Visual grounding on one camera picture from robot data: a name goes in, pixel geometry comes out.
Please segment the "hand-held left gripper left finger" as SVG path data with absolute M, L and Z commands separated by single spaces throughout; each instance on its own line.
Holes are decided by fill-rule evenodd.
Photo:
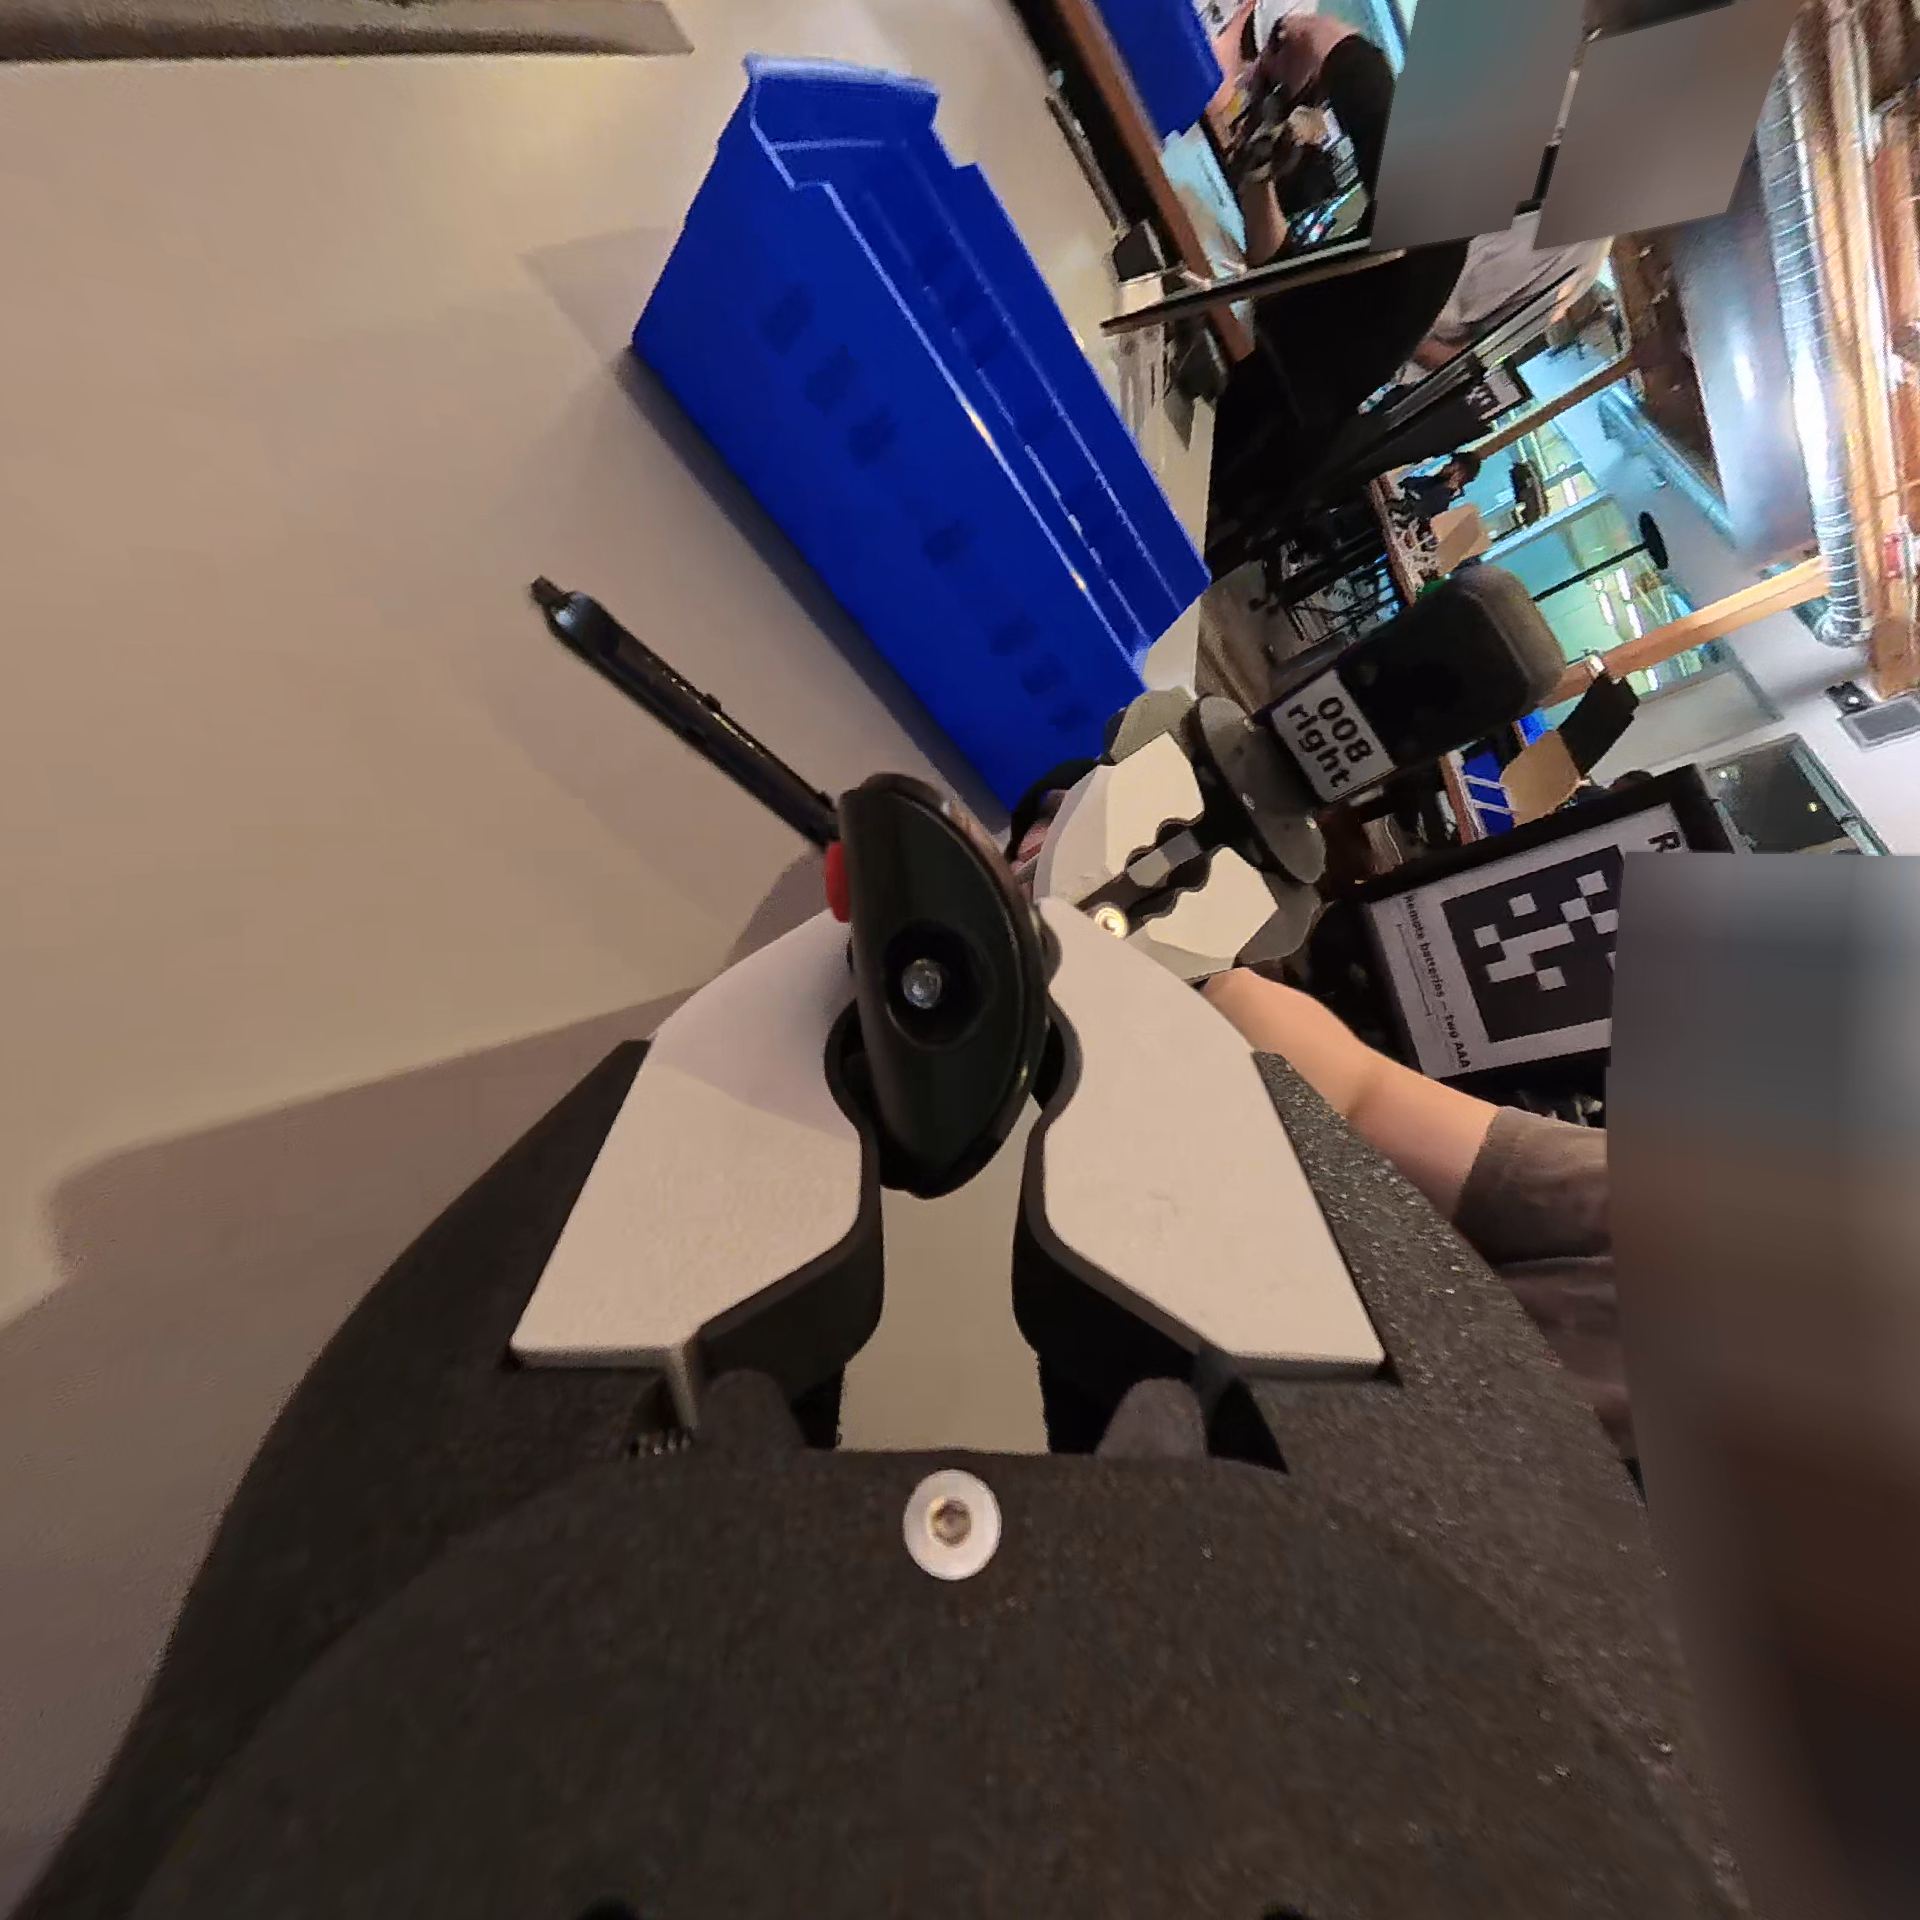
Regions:
M 512 1333 L 529 1366 L 838 1373 L 879 1325 L 873 1129 L 834 1093 L 820 911 L 660 1024 Z

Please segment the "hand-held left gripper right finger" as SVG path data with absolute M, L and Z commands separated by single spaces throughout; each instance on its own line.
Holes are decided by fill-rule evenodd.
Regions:
M 1063 1077 L 1026 1141 L 1044 1259 L 1240 1377 L 1369 1377 L 1385 1349 L 1258 1057 L 1201 992 L 1068 902 L 1041 920 Z

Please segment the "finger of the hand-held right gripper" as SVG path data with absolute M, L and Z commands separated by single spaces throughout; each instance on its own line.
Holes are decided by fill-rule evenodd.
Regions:
M 1204 798 L 1177 736 L 1102 761 L 1062 801 L 1041 847 L 1041 900 L 1118 908 L 1132 939 L 1190 939 L 1208 881 Z
M 1216 847 L 1208 875 L 1177 889 L 1168 909 L 1146 920 L 1146 955 L 1187 982 L 1276 966 L 1308 943 L 1321 909 L 1314 881 Z

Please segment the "black remote control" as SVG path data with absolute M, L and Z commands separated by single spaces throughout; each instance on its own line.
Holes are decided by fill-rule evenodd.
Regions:
M 1033 1091 L 1058 945 L 976 819 L 911 774 L 842 796 L 826 892 L 848 933 L 881 1176 L 947 1195 L 996 1156 Z

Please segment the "black battery cover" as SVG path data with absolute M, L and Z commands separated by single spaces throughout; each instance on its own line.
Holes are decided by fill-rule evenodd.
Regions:
M 649 712 L 748 798 L 819 851 L 840 836 L 838 805 L 708 693 L 625 629 L 600 601 L 546 576 L 529 593 L 553 640 Z

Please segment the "person's right forearm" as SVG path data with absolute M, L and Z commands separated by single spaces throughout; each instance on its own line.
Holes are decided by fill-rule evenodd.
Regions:
M 1282 1057 L 1447 1220 L 1498 1123 L 1498 1109 L 1385 1057 L 1305 992 L 1249 969 L 1219 974 L 1202 996 L 1256 1051 Z

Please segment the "black framed tag sign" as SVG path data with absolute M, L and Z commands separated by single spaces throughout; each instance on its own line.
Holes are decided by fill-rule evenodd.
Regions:
M 1404 1057 L 1468 1083 L 1608 1055 L 1628 860 L 1730 847 L 1682 765 L 1368 881 L 1358 926 Z

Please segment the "blue plastic bin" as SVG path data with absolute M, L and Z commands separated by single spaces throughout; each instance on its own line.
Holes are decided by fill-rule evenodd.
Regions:
M 1010 807 L 1208 564 L 937 89 L 743 69 L 632 349 Z
M 1199 1 L 1092 1 L 1159 141 L 1190 132 L 1223 70 Z

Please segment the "silver ventilation duct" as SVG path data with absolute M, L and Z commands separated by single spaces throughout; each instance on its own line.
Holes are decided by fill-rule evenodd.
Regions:
M 1812 635 L 1916 691 L 1916 5 L 1804 5 L 1724 215 L 1676 230 L 1736 550 L 1817 560 Z

